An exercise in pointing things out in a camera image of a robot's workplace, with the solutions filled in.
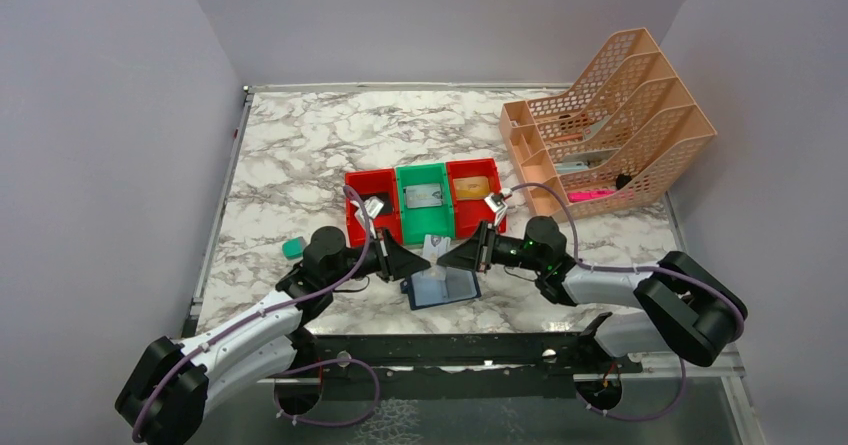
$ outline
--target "marble surface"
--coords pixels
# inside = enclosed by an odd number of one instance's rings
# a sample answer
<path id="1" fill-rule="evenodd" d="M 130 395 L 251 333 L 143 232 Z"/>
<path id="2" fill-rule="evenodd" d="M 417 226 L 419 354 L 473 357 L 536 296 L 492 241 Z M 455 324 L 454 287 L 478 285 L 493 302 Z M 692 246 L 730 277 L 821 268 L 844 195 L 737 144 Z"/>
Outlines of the marble surface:
<path id="1" fill-rule="evenodd" d="M 341 187 L 354 170 L 493 157 L 501 182 L 518 183 L 497 129 L 504 102 L 552 92 L 357 91 L 261 93 L 254 98 L 205 289 L 198 331 L 267 294 L 294 262 L 281 243 L 334 225 L 345 229 Z M 507 233 L 530 214 L 521 194 Z M 675 248 L 661 204 L 577 221 L 581 257 L 629 265 Z M 530 276 L 529 272 L 515 273 Z M 342 285 L 358 288 L 361 283 Z M 580 330 L 609 305 L 569 308 L 544 300 L 501 267 L 480 275 L 482 298 L 411 311 L 397 283 L 337 294 L 313 333 L 463 333 Z"/>

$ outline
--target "white wall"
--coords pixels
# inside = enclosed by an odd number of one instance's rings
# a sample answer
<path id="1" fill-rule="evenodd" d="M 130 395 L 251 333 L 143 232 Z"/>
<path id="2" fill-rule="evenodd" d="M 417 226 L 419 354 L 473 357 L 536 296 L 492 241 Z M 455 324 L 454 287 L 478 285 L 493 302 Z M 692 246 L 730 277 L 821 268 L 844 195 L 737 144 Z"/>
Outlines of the white wall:
<path id="1" fill-rule="evenodd" d="M 692 254 L 748 304 L 769 443 L 844 443 L 848 0 L 687 0 L 662 43 L 719 132 L 673 189 Z"/>
<path id="2" fill-rule="evenodd" d="M 198 0 L 247 83 L 568 82 L 683 0 Z"/>
<path id="3" fill-rule="evenodd" d="M 0 0 L 0 442 L 130 442 L 114 401 L 186 315 L 240 87 L 195 0 Z"/>

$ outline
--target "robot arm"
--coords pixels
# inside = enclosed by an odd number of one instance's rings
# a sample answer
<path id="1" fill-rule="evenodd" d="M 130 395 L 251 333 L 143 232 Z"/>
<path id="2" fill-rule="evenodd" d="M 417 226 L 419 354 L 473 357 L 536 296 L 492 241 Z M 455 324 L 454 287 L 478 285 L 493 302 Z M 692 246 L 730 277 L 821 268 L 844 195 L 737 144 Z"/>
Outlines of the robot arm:
<path id="1" fill-rule="evenodd" d="M 130 424 L 143 415 L 140 437 L 135 438 L 151 445 L 185 443 L 220 403 L 258 380 L 288 370 L 297 354 L 295 334 L 332 303 L 333 295 L 292 302 L 338 282 L 362 253 L 362 247 L 346 246 L 338 228 L 320 228 L 304 249 L 303 260 L 257 304 L 195 337 L 161 337 L 151 343 L 115 403 Z M 382 229 L 352 277 L 376 274 L 386 281 L 397 280 L 429 267 L 430 262 Z M 180 362 L 184 364 L 172 373 L 168 386 L 154 396 L 157 384 Z M 151 397 L 153 402 L 147 404 Z"/>
<path id="2" fill-rule="evenodd" d="M 536 272 L 536 288 L 551 303 L 608 303 L 644 310 L 607 318 L 597 327 L 598 345 L 611 357 L 671 350 L 708 367 L 740 332 L 731 306 L 743 320 L 748 315 L 741 300 L 683 252 L 669 252 L 657 264 L 634 265 L 625 273 L 617 267 L 578 263 L 566 253 L 566 238 L 551 217 L 530 219 L 521 239 L 502 236 L 495 224 L 481 222 L 471 238 L 439 257 L 438 264 L 478 272 L 496 264 L 519 267 Z"/>

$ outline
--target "pink marker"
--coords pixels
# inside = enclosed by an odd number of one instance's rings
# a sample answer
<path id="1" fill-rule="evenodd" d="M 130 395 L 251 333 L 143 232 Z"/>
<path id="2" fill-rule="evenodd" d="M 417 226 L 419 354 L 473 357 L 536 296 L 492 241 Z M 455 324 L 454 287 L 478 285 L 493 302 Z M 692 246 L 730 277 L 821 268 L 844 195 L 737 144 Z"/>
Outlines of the pink marker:
<path id="1" fill-rule="evenodd" d="M 594 200 L 596 198 L 608 197 L 615 193 L 615 190 L 592 190 L 590 192 L 571 192 L 568 196 L 568 201 L 571 203 L 585 202 L 586 200 Z"/>

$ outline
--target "gold card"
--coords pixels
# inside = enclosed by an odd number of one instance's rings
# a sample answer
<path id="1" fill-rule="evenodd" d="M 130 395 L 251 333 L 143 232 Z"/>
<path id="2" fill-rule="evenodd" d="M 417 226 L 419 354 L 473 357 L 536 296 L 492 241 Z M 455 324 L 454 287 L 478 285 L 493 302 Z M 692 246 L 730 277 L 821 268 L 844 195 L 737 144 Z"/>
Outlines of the gold card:
<path id="1" fill-rule="evenodd" d="M 482 200 L 489 195 L 489 179 L 486 177 L 456 178 L 453 181 L 457 200 Z"/>

